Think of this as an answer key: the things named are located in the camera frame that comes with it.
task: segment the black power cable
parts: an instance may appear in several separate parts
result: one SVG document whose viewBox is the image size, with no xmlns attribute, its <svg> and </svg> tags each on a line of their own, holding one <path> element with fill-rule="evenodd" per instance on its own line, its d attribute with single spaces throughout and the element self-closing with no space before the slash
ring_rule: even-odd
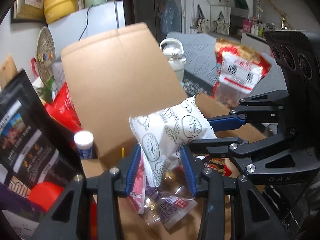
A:
<svg viewBox="0 0 320 240">
<path fill-rule="evenodd" d="M 81 40 L 81 38 L 82 38 L 82 36 L 83 36 L 83 34 L 84 34 L 85 30 L 86 30 L 86 29 L 87 29 L 87 27 L 88 27 L 88 14 L 89 14 L 89 10 L 90 10 L 92 7 L 93 7 L 93 5 L 91 5 L 91 6 L 88 8 L 88 10 L 87 10 L 87 25 L 85 26 L 85 28 L 84 28 L 84 30 L 83 30 L 83 32 L 82 32 L 82 34 L 81 34 L 80 38 L 79 38 L 79 41 Z"/>
</svg>

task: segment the yellow pot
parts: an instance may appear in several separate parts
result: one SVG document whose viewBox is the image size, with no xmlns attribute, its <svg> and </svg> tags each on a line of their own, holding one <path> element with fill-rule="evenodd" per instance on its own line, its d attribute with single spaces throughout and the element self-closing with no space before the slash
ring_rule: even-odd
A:
<svg viewBox="0 0 320 240">
<path fill-rule="evenodd" d="M 77 10 L 76 0 L 44 0 L 44 15 L 47 24 Z"/>
</svg>

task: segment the woven round mat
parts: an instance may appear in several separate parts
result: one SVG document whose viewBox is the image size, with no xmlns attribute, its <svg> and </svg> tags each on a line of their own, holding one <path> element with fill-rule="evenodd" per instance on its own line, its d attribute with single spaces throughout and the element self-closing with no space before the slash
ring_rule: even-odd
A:
<svg viewBox="0 0 320 240">
<path fill-rule="evenodd" d="M 47 85 L 52 77 L 50 64 L 56 59 L 52 35 L 47 26 L 40 30 L 36 46 L 36 63 L 39 77 Z"/>
</svg>

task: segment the picture frame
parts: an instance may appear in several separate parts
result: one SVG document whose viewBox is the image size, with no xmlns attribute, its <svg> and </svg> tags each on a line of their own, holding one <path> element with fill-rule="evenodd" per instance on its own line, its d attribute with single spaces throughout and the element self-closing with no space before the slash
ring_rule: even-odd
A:
<svg viewBox="0 0 320 240">
<path fill-rule="evenodd" d="M 45 23 L 44 0 L 16 0 L 11 7 L 11 23 Z"/>
</svg>

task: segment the blue plastic bag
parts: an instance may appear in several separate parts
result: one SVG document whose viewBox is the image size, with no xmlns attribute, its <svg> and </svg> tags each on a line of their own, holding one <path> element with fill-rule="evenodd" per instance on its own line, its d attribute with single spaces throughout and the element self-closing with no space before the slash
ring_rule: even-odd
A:
<svg viewBox="0 0 320 240">
<path fill-rule="evenodd" d="M 165 8 L 161 15 L 161 31 L 163 34 L 181 32 L 181 16 L 174 0 L 165 0 Z"/>
</svg>

